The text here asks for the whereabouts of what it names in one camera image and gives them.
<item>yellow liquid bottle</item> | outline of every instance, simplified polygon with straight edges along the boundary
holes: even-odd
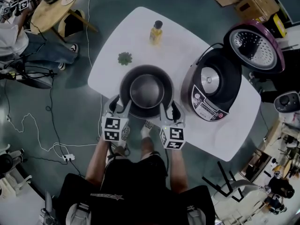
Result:
[[[163,34],[163,31],[161,30],[162,26],[163,22],[157,20],[154,24],[154,27],[151,29],[149,40],[153,45],[158,44],[161,39],[161,35]]]

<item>white desk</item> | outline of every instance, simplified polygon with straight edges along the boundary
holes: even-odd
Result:
[[[149,43],[150,30],[156,20],[163,22],[160,46]],[[94,63],[88,84],[111,98],[119,93],[122,78],[130,69],[151,64],[162,68],[171,77],[174,100],[181,104],[180,89],[184,76],[190,65],[208,47],[203,40],[168,18],[138,7],[118,25],[104,44]],[[128,66],[118,63],[118,54],[121,52],[132,53],[132,63]],[[255,121],[260,101],[259,94],[243,77],[230,115],[223,120],[207,122],[185,110],[187,141],[224,161],[231,160]],[[160,126],[159,119],[152,122]]]

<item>green plant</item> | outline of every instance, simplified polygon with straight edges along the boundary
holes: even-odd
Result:
[[[132,62],[131,53],[128,52],[119,53],[118,61],[121,65],[128,65],[128,63]]]

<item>jeans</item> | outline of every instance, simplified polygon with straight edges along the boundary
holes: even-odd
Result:
[[[45,42],[41,35],[27,33],[29,44],[21,56],[35,53],[39,47]],[[63,44],[46,41],[36,54],[32,54],[26,58],[26,62],[42,62],[50,67],[57,67],[61,62],[72,64],[77,57],[77,53],[69,50]]]

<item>open lid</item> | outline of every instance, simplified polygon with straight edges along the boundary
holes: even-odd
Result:
[[[231,60],[261,73],[280,73],[283,54],[270,31],[255,20],[238,24],[224,37],[224,49]]]

